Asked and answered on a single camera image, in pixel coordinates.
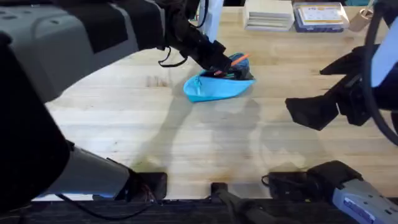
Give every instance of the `gray robot arm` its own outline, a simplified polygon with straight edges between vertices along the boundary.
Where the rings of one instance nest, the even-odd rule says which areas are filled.
[[[157,198],[165,197],[165,174],[137,174],[74,146],[43,103],[90,73],[155,47],[173,47],[204,69],[225,71],[231,65],[225,47],[191,25],[180,2],[62,2],[67,5],[2,6],[0,1],[1,122],[7,130],[2,143],[10,149],[0,162],[6,183],[0,200],[7,202],[0,212],[46,194],[130,201],[148,193],[150,183],[163,183]]]
[[[7,7],[0,2],[0,32],[11,39],[13,54],[43,102],[145,49],[173,47],[204,69],[231,65],[225,47],[188,22],[182,2],[97,2]]]
[[[151,1],[137,1],[150,20],[132,25],[129,7],[91,4],[0,7],[0,31],[44,102],[63,90],[134,52],[164,44],[164,10]]]

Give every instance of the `cable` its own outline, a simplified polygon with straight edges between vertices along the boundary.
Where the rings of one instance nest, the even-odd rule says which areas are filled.
[[[195,26],[196,28],[201,28],[205,24],[208,10],[209,10],[209,0],[205,0],[205,15],[203,16],[201,24],[199,26]]]
[[[296,187],[304,187],[305,186],[305,184],[301,184],[301,183],[294,182],[294,181],[291,181],[289,179],[284,179],[284,178],[280,178],[280,177],[272,177],[271,179],[279,180],[280,182],[284,182],[286,184],[291,184],[291,185],[296,186]],[[266,187],[270,187],[270,185],[269,185],[269,176],[268,175],[262,176],[261,177],[261,183],[264,186],[266,186]]]
[[[86,207],[80,205],[80,204],[77,203],[77,202],[74,202],[72,199],[68,198],[67,196],[65,196],[65,195],[63,195],[63,194],[56,194],[56,196],[57,196],[58,198],[64,200],[64,201],[70,203],[71,205],[76,206],[77,208],[79,208],[80,210],[82,210],[83,212],[85,212],[85,213],[87,213],[87,214],[89,214],[89,215],[92,215],[92,216],[94,216],[94,217],[96,217],[96,218],[100,218],[100,219],[107,220],[107,221],[121,221],[121,220],[126,220],[126,219],[135,217],[135,216],[137,216],[137,215],[143,213],[144,211],[148,210],[148,208],[150,208],[151,206],[155,205],[154,203],[152,203],[152,204],[147,205],[147,206],[145,206],[144,208],[140,209],[139,211],[134,212],[133,214],[127,215],[127,216],[124,216],[124,217],[106,217],[106,216],[97,214],[97,213],[95,213],[95,212],[93,212],[93,211],[87,209]]]
[[[372,58],[374,53],[374,42],[376,40],[377,30],[384,14],[384,6],[382,3],[376,3],[374,6],[374,14],[369,25],[368,33],[365,38],[365,61],[363,75],[363,95],[366,107],[372,116],[376,126],[379,128],[388,140],[398,146],[398,135],[391,130],[384,118],[381,116],[376,100],[374,99],[373,89],[371,86],[371,69]]]

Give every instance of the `sticker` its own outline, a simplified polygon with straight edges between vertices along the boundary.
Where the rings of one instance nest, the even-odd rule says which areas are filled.
[[[373,224],[374,221],[376,220],[376,217],[372,214],[370,214],[368,211],[364,210],[363,208],[357,206],[355,202],[353,202],[349,198],[344,198],[344,205],[350,208],[353,212],[355,212],[357,215],[365,219],[368,223]]]
[[[303,25],[343,25],[340,6],[335,5],[301,5],[300,10]]]

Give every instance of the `blue fabric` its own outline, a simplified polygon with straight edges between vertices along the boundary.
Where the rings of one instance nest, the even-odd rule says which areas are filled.
[[[239,58],[242,54],[230,56],[232,60]],[[249,72],[249,60],[239,62],[235,68]],[[183,90],[192,102],[222,100],[237,96],[251,86],[255,80],[229,80],[225,78],[204,77],[195,75],[185,82]]]

